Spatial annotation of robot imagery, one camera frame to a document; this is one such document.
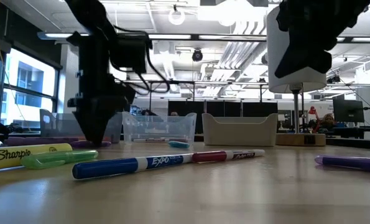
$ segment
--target sharpie logo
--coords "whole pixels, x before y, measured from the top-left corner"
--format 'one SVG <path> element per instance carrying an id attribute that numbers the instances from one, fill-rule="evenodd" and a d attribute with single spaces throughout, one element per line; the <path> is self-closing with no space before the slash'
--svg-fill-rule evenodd
<path id="1" fill-rule="evenodd" d="M 252 158 L 255 156 L 255 152 L 250 153 L 242 153 L 242 154 L 235 154 L 233 159 L 244 159 L 244 158 Z"/>
<path id="2" fill-rule="evenodd" d="M 27 149 L 25 151 L 8 152 L 8 150 L 0 150 L 0 161 L 3 159 L 22 159 L 25 156 L 31 155 L 31 152 Z"/>
<path id="3" fill-rule="evenodd" d="M 182 156 L 164 156 L 164 157 L 154 157 L 148 158 L 148 163 L 150 165 L 147 166 L 148 169 L 151 168 L 158 168 L 164 166 L 170 166 L 175 164 L 181 164 L 183 162 Z"/>

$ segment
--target camera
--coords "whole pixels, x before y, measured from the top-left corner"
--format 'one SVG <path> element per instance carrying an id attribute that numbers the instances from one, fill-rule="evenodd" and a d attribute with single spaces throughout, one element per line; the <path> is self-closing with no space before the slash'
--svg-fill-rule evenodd
<path id="1" fill-rule="evenodd" d="M 192 59 L 194 62 L 199 62 L 203 60 L 203 53 L 201 52 L 200 49 L 196 49 L 193 53 Z"/>

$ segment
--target plastic container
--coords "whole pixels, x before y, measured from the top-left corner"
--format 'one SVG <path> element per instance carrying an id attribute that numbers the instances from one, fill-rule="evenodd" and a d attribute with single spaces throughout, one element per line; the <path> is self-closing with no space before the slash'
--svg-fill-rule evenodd
<path id="1" fill-rule="evenodd" d="M 196 113 L 186 116 L 133 116 L 123 112 L 124 140 L 132 142 L 194 142 Z"/>
<path id="2" fill-rule="evenodd" d="M 207 146 L 274 146 L 277 114 L 266 118 L 214 118 L 203 114 Z"/>
<path id="3" fill-rule="evenodd" d="M 41 137 L 76 137 L 85 140 L 83 131 L 72 113 L 51 113 L 40 110 Z M 121 128 L 123 126 L 123 114 L 113 116 L 104 131 L 103 141 L 119 143 Z"/>

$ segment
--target purple marker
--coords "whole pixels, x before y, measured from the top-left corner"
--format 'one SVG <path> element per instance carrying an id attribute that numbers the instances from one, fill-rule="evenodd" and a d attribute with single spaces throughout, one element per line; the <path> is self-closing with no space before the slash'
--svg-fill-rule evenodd
<path id="1" fill-rule="evenodd" d="M 75 148 L 82 148 L 82 149 L 86 149 L 86 148 L 95 148 L 96 146 L 90 142 L 90 141 L 75 141 L 75 142 L 70 142 L 69 143 L 72 147 L 75 147 Z M 111 146 L 111 142 L 102 142 L 101 145 L 99 147 L 109 147 Z"/>
<path id="2" fill-rule="evenodd" d="M 70 143 L 78 141 L 78 138 L 73 137 L 56 137 L 56 138 L 21 138 L 21 137 L 9 137 L 4 141 L 7 146 L 33 146 L 39 144 L 59 144 L 59 143 Z"/>
<path id="3" fill-rule="evenodd" d="M 320 165 L 339 166 L 370 172 L 370 158 L 346 156 L 317 156 L 315 161 Z"/>

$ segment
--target white tray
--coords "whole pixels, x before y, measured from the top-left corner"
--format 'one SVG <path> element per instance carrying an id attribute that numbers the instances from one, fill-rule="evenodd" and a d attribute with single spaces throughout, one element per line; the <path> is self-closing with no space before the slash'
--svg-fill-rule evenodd
<path id="1" fill-rule="evenodd" d="M 203 114 L 207 146 L 274 146 L 277 114 L 266 118 L 214 118 Z"/>

